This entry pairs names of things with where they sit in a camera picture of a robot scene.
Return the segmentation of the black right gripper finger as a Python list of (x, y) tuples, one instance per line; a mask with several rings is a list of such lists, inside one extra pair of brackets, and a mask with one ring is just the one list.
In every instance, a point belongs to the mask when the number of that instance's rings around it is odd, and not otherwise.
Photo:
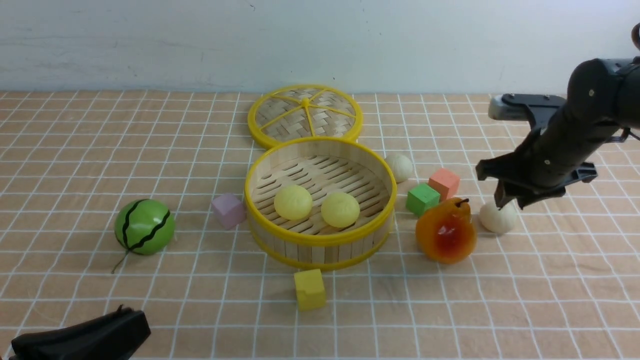
[(532, 204), (545, 201), (547, 199), (562, 198), (563, 187), (558, 186), (552, 189), (546, 189), (544, 191), (533, 191), (530, 189), (524, 189), (517, 195), (517, 203), (520, 210), (528, 207)]
[(515, 199), (514, 185), (507, 181), (498, 181), (494, 191), (494, 204), (497, 208), (504, 208)]

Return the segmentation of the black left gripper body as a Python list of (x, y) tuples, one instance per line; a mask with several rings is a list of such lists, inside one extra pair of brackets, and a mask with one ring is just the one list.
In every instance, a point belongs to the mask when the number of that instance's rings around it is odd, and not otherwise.
[(150, 337), (146, 314), (117, 310), (66, 328), (23, 333), (11, 340), (12, 360), (129, 360)]

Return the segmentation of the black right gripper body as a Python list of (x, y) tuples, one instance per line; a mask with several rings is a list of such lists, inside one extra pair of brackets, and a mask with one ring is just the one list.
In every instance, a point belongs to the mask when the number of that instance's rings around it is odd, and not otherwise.
[(587, 159), (620, 129), (604, 117), (580, 120), (566, 104), (558, 109), (546, 129), (530, 129), (512, 152), (483, 159), (475, 167), (478, 180), (494, 178), (515, 188), (515, 200), (524, 189), (541, 192), (598, 176)]

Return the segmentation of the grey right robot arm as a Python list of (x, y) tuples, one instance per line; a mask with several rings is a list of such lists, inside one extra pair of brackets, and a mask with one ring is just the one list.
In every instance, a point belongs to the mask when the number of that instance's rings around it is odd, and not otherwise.
[(566, 194), (567, 186), (598, 176), (587, 159), (607, 143), (624, 142), (640, 126), (640, 60), (595, 58), (579, 64), (567, 97), (506, 93), (487, 111), (498, 121), (527, 121), (530, 132), (514, 151), (483, 159), (478, 180), (498, 180), (496, 207), (520, 209)]

